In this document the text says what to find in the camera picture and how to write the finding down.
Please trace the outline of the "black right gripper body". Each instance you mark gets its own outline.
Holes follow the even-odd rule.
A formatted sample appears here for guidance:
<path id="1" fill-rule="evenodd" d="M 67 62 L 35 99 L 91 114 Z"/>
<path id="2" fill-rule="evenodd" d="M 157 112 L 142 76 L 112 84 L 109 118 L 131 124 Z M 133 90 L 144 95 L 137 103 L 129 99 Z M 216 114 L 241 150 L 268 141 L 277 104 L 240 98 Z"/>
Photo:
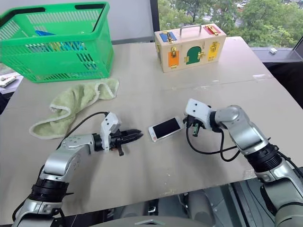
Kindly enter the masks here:
<path id="1" fill-rule="evenodd" d="M 192 135 L 194 137 L 198 137 L 199 131 L 200 129 L 205 129 L 205 125 L 204 123 L 202 123 L 200 120 L 197 120 L 196 118 L 194 118 L 193 116 L 189 116 L 189 122 L 191 122 L 191 127 L 193 128 L 193 133 Z"/>

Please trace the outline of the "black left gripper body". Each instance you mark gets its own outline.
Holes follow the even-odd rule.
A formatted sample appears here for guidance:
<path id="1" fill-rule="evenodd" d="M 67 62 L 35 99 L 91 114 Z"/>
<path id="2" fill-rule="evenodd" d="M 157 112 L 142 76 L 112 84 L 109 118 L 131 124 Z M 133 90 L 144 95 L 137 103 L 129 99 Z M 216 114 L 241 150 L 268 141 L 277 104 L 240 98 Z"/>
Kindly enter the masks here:
<path id="1" fill-rule="evenodd" d="M 110 134 L 110 150 L 117 150 L 119 156 L 123 156 L 124 152 L 122 150 L 124 132 L 117 131 Z"/>

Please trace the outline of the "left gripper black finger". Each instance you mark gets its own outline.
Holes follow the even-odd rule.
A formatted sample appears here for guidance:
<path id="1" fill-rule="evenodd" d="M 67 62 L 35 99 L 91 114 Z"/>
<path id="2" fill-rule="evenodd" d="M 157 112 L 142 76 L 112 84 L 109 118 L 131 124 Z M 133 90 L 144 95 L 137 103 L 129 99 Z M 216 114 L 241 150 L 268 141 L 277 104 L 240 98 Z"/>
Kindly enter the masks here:
<path id="1" fill-rule="evenodd" d="M 121 131 L 121 133 L 122 136 L 135 136 L 135 135 L 139 135 L 141 133 L 141 130 L 130 129 L 130 130 Z"/>
<path id="2" fill-rule="evenodd" d="M 130 142 L 140 139 L 142 136 L 143 136 L 142 133 L 133 133 L 133 134 L 123 136 L 121 140 L 122 140 L 122 143 L 130 143 Z"/>

